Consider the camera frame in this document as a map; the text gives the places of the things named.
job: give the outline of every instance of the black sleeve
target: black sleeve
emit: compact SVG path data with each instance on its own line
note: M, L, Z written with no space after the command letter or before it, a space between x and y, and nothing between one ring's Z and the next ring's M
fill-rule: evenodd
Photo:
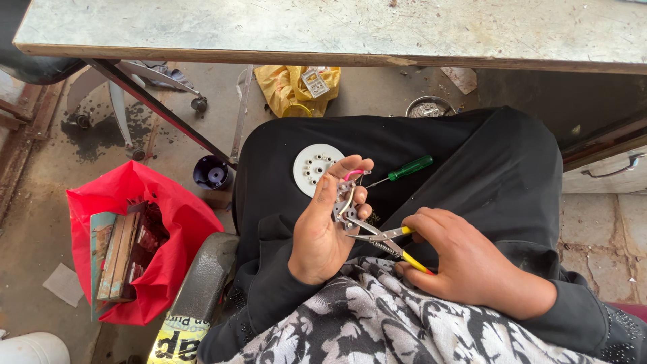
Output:
M540 339L610 363L647 363L647 324L600 302L586 279L563 272L549 280L557 288L553 307L540 317L517 321Z
M281 216L261 220L259 236L260 262L255 260L241 266L232 289L237 290L235 295L240 295L239 300L246 304L203 338L198 346L199 363L231 359L251 339L288 317L324 286L304 284L288 269L292 229ZM232 296L230 293L230 300L238 300Z

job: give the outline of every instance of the black and white patterned fabric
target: black and white patterned fabric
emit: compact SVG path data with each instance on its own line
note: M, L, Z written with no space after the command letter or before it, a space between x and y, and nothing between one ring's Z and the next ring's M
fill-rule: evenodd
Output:
M358 258L230 363L603 363L500 313L432 297L394 263Z

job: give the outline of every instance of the yellow plastic bag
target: yellow plastic bag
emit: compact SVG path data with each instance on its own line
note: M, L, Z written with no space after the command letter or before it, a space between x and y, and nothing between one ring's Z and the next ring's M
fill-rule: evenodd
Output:
M264 65L254 70L265 100L276 116L281 117L285 108L291 104L301 104L312 110L314 117L322 117L328 100L337 97L342 74L339 67L328 67L320 73L330 90L318 98L312 97L301 79L301 75L307 70L306 66L292 65ZM291 116L305 116L305 113L302 115L295 111L291 112Z

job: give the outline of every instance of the table top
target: table top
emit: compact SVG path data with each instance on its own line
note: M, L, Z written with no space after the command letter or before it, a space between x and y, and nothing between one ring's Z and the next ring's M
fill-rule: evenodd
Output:
M32 0L27 54L647 74L647 5L621 0Z

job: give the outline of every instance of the pink wire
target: pink wire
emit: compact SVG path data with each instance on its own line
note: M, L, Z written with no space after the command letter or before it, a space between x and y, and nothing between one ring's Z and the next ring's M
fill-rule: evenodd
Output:
M351 177L351 174L356 174L356 173L364 174L364 170L356 169L356 170L352 170L352 171L350 171L350 172L346 175L346 177L344 178L344 181L348 181L348 179Z

